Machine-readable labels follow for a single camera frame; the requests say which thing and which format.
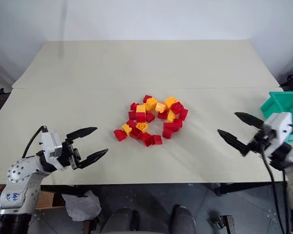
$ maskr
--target black cable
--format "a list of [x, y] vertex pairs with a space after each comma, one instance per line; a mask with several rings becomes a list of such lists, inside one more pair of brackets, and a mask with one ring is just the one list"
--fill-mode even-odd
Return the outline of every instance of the black cable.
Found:
[[35, 134], [30, 138], [25, 150], [24, 150], [24, 153], [23, 153], [23, 156], [22, 158], [25, 158], [26, 154], [27, 154], [27, 151], [31, 145], [31, 143], [33, 143], [33, 140], [36, 138], [36, 136], [39, 134], [39, 132], [43, 129], [43, 126], [41, 126], [36, 132]]
[[284, 210], [285, 210], [285, 225], [286, 225], [286, 233], [290, 233], [290, 225], [289, 225], [289, 209], [288, 209], [288, 195], [287, 195], [287, 182], [285, 179], [285, 171], [282, 170], [283, 175], [283, 202], [284, 202]]
[[270, 179], [272, 181], [272, 193], [273, 193], [273, 197], [274, 197], [274, 205], [275, 205], [275, 209], [276, 209], [276, 213], [277, 213], [277, 216], [278, 216], [278, 221], [279, 221], [279, 225], [280, 225], [280, 228], [281, 228], [281, 231], [283, 234], [285, 234], [284, 232], [284, 229], [283, 229], [283, 225], [282, 225], [282, 221], [281, 221], [281, 215], [280, 215], [280, 210], [279, 210], [279, 204], [278, 204], [278, 197], [277, 197], [277, 189], [276, 189], [276, 186], [275, 186], [275, 181], [274, 181], [274, 177], [273, 177], [273, 174], [272, 174], [272, 171], [267, 163], [267, 160], [266, 160], [266, 156], [265, 156], [265, 145], [264, 144], [261, 144], [260, 145], [260, 154], [263, 158], [263, 161], [264, 161], [264, 164], [266, 166], [266, 169], [269, 173], [269, 176], [270, 176]]

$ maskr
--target white wall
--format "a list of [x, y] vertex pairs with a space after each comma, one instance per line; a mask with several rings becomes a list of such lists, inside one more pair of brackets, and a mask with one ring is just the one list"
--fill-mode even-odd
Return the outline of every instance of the white wall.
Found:
[[279, 78], [293, 72], [293, 0], [0, 0], [14, 80], [46, 40], [99, 39], [250, 39]]

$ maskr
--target plastic building block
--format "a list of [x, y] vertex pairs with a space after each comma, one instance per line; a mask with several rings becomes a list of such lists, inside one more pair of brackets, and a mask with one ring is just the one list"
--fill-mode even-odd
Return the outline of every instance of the plastic building block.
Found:
[[146, 114], [146, 121], [147, 121], [148, 123], [152, 122], [154, 119], [155, 119], [155, 116], [154, 116], [154, 114], [152, 114], [151, 112], [148, 112], [148, 113]]
[[180, 124], [179, 123], [164, 123], [164, 129], [170, 129], [172, 130], [174, 133], [178, 132], [180, 130]]
[[169, 123], [172, 123], [174, 121], [174, 118], [175, 118], [174, 112], [172, 110], [169, 110], [168, 116], [167, 116], [167, 121]]
[[134, 128], [137, 125], [137, 123], [135, 123], [133, 120], [128, 120], [126, 124], [128, 124], [130, 128]]
[[145, 98], [143, 99], [143, 103], [146, 103], [147, 102], [147, 100], [149, 99], [149, 98], [151, 98], [152, 96], [150, 96], [150, 95], [145, 95]]
[[129, 133], [132, 130], [132, 128], [128, 124], [126, 124], [126, 123], [122, 126], [122, 129], [127, 134], [127, 137], [129, 136]]
[[167, 119], [168, 111], [164, 111], [163, 113], [158, 113], [158, 118]]
[[176, 103], [177, 100], [174, 97], [169, 97], [165, 100], [165, 104], [167, 105], [167, 108], [170, 109], [171, 105]]
[[155, 110], [158, 111], [159, 113], [163, 113], [166, 110], [166, 104], [162, 104], [158, 102], [155, 106]]
[[173, 123], [178, 123], [179, 126], [182, 128], [182, 120], [181, 119], [175, 118], [174, 121], [173, 121]]
[[184, 106], [180, 102], [176, 102], [171, 105], [171, 110], [174, 112], [175, 115], [180, 114]]
[[120, 130], [120, 129], [115, 130], [114, 135], [118, 139], [118, 141], [122, 141], [127, 138], [127, 134], [123, 130]]
[[136, 128], [140, 129], [143, 133], [147, 131], [148, 125], [147, 123], [138, 123]]
[[139, 139], [141, 135], [142, 135], [142, 131], [138, 128], [133, 128], [130, 132], [130, 136], [135, 139]]
[[172, 135], [173, 131], [170, 129], [165, 128], [163, 130], [162, 136], [166, 139], [171, 139], [171, 135]]
[[135, 111], [129, 111], [128, 116], [129, 116], [129, 119], [135, 120], [136, 119], [136, 112]]
[[153, 135], [152, 136], [152, 144], [153, 145], [161, 145], [162, 143], [162, 138], [160, 135]]
[[130, 105], [130, 110], [131, 110], [131, 111], [136, 111], [136, 109], [137, 109], [137, 105], [139, 105], [139, 104], [133, 102], [133, 103]]
[[149, 106], [150, 110], [154, 110], [157, 104], [157, 100], [154, 97], [146, 100], [146, 104]]
[[179, 119], [181, 120], [185, 120], [188, 114], [188, 110], [187, 109], [183, 109], [180, 113]]
[[146, 103], [143, 103], [143, 105], [146, 107], [146, 111], [150, 111], [151, 110], [151, 108]]
[[143, 133], [140, 139], [147, 147], [153, 144], [152, 135], [150, 135], [149, 133]]
[[144, 106], [144, 105], [137, 105], [136, 112], [145, 113], [146, 112], [146, 106]]
[[146, 121], [146, 114], [143, 112], [136, 112], [136, 120], [138, 123], [144, 123]]

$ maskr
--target red toy block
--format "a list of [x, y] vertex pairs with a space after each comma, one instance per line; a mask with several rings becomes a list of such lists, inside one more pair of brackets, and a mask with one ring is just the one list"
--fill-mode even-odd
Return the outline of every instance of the red toy block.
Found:
[[127, 134], [123, 130], [119, 129], [114, 131], [114, 135], [118, 139], [118, 141], [122, 141], [127, 137]]
[[161, 145], [162, 144], [162, 138], [160, 135], [153, 135], [152, 136], [152, 144], [153, 145]]
[[128, 124], [130, 128], [135, 128], [137, 125], [137, 123], [135, 123], [133, 120], [128, 120], [126, 124]]
[[143, 112], [136, 112], [137, 123], [144, 123], [146, 121], [146, 114]]
[[152, 114], [151, 112], [147, 112], [147, 114], [146, 114], [146, 121], [147, 121], [148, 123], [150, 123], [150, 122], [152, 122], [154, 119], [155, 119], [154, 114]]
[[143, 133], [140, 139], [143, 141], [144, 145], [149, 147], [153, 144], [152, 135], [149, 133]]
[[180, 124], [179, 123], [164, 123], [163, 124], [164, 129], [170, 129], [172, 130], [174, 133], [178, 132], [180, 130]]
[[181, 119], [179, 119], [179, 118], [175, 118], [174, 121], [173, 121], [173, 123], [178, 123], [181, 128], [182, 128], [182, 122], [183, 121]]
[[174, 112], [175, 115], [180, 114], [184, 106], [180, 102], [176, 102], [171, 105], [171, 110]]
[[145, 95], [145, 98], [143, 99], [143, 103], [146, 103], [147, 102], [147, 100], [149, 99], [149, 98], [151, 98], [152, 96], [150, 96], [150, 95]]
[[187, 109], [183, 109], [183, 110], [181, 111], [181, 113], [180, 113], [180, 117], [179, 117], [179, 119], [181, 119], [181, 120], [185, 120], [186, 117], [187, 117], [187, 114], [188, 114], [188, 110], [187, 110]]
[[136, 127], [134, 127], [130, 132], [130, 136], [135, 139], [139, 139], [141, 135], [142, 135], [142, 131]]
[[161, 119], [167, 119], [167, 116], [168, 116], [168, 111], [164, 111], [163, 113], [158, 113], [158, 118], [161, 118]]
[[130, 120], [135, 120], [136, 119], [136, 112], [135, 111], [129, 111], [128, 116]]
[[170, 129], [165, 128], [163, 130], [162, 136], [166, 139], [171, 139], [171, 135], [172, 135], [173, 131]]
[[140, 105], [140, 104], [138, 104], [138, 103], [132, 103], [131, 105], [130, 105], [130, 110], [131, 111], [136, 111], [137, 110], [137, 105]]

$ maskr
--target crumpled paper towel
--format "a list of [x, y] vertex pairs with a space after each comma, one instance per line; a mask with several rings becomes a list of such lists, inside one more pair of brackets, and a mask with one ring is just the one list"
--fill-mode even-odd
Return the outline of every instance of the crumpled paper towel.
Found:
[[101, 212], [99, 198], [91, 190], [87, 191], [84, 196], [62, 194], [66, 202], [67, 213], [73, 221], [92, 220]]

